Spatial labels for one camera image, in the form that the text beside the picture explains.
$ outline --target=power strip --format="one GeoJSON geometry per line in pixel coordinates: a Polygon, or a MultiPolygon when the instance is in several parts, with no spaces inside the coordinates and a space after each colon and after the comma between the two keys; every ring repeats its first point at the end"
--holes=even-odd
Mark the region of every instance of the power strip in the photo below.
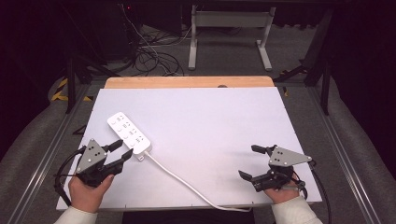
{"type": "Polygon", "coordinates": [[[134,149],[134,157],[139,161],[145,159],[145,151],[151,151],[151,143],[126,115],[119,112],[107,119],[107,123],[129,149],[134,149]]]}

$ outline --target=white table surface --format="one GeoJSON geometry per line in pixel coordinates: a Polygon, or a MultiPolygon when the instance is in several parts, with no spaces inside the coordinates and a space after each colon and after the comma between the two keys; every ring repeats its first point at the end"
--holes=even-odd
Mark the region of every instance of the white table surface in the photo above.
{"type": "MultiPolygon", "coordinates": [[[[106,120],[123,112],[152,144],[151,155],[212,203],[228,207],[271,203],[263,192],[243,180],[269,170],[268,155],[251,145],[280,147],[303,153],[276,87],[100,90],[80,146],[95,139],[109,145],[119,138],[106,120]]],[[[109,154],[115,161],[128,148],[109,154]]],[[[75,158],[70,174],[74,173],[75,158]]],[[[309,203],[321,202],[306,163],[294,166],[306,182],[309,203]]],[[[65,191],[68,194],[66,180],[65,191]]],[[[168,175],[150,158],[124,163],[106,193],[101,209],[117,211],[209,207],[190,189],[168,175]]],[[[66,209],[60,198],[58,210],[66,209]]]]}

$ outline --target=sleeve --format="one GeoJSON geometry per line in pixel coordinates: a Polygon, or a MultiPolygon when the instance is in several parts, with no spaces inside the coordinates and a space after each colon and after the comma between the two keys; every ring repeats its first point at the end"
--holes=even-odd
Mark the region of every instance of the sleeve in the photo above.
{"type": "Polygon", "coordinates": [[[94,224],[97,213],[87,213],[70,206],[58,218],[55,224],[94,224]]]}
{"type": "Polygon", "coordinates": [[[317,215],[300,196],[284,203],[272,205],[276,224],[320,224],[317,215]]]}

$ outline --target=finger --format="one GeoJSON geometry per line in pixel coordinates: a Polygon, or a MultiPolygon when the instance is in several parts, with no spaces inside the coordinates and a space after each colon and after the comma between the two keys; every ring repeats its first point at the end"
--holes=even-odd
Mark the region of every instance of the finger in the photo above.
{"type": "Polygon", "coordinates": [[[96,190],[100,191],[102,194],[105,194],[105,192],[110,188],[111,183],[113,183],[114,175],[108,175],[100,184],[96,190]]]}

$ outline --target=electrical socket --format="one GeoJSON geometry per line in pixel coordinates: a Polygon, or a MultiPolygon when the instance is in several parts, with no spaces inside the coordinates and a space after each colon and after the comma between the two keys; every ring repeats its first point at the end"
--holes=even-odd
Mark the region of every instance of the electrical socket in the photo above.
{"type": "Polygon", "coordinates": [[[134,157],[139,161],[145,159],[145,151],[151,151],[151,143],[125,114],[119,112],[108,118],[107,123],[129,149],[134,149],[134,157]]]}

